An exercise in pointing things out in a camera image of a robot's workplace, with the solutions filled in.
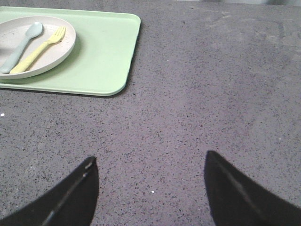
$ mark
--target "spoon handle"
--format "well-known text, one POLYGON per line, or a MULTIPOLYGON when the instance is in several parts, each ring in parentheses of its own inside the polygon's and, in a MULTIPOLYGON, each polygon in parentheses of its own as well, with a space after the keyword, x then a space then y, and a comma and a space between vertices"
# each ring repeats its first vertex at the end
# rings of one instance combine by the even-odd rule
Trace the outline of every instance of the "spoon handle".
POLYGON ((25 37, 22 42, 15 48, 14 52, 8 57, 4 64, 0 67, 0 72, 7 74, 18 63, 20 56, 26 48, 30 38, 25 37))

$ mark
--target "black object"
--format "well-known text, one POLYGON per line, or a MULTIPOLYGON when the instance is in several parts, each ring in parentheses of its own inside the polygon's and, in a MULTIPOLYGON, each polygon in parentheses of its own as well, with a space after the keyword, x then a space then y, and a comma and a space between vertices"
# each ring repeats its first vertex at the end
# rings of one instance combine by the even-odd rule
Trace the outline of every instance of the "black object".
POLYGON ((301 209, 282 200, 208 151, 205 184, 217 226, 301 226, 301 209))
POLYGON ((96 158, 88 157, 45 195, 0 220, 0 226, 88 226, 98 193, 96 158))

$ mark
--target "plastic utensil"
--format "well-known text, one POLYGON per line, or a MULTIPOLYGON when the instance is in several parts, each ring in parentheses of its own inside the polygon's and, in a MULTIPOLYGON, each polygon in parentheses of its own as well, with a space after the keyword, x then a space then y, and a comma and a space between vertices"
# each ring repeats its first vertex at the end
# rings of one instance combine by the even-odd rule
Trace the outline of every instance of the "plastic utensil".
POLYGON ((43 42, 27 58, 17 64, 17 66, 10 71, 10 74, 24 72, 48 45, 58 43, 65 35, 65 32, 66 27, 60 26, 48 40, 43 42))
POLYGON ((24 49, 32 38, 39 36, 43 31, 43 24, 40 22, 35 22, 25 33, 25 38, 22 42, 15 48, 14 52, 8 57, 4 64, 0 67, 0 72, 7 74, 11 69, 18 63, 20 56, 22 55, 24 49))

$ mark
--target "countertop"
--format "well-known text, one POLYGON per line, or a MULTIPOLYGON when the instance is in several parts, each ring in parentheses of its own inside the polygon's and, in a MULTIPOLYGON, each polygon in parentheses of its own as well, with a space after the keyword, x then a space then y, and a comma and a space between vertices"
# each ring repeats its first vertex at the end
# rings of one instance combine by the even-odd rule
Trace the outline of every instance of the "countertop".
POLYGON ((97 157, 93 226, 213 226, 216 150, 301 206, 301 8, 172 0, 0 0, 142 20, 111 98, 0 89, 0 218, 97 157))

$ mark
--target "granite surface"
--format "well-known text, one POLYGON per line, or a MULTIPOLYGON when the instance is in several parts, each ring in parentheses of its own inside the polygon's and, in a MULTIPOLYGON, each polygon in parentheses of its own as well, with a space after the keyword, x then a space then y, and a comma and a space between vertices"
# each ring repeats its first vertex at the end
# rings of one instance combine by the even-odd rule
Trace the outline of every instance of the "granite surface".
POLYGON ((138 15, 128 82, 111 98, 0 89, 0 218, 95 155, 93 226, 213 226, 216 150, 301 206, 301 8, 195 1, 0 0, 138 15))

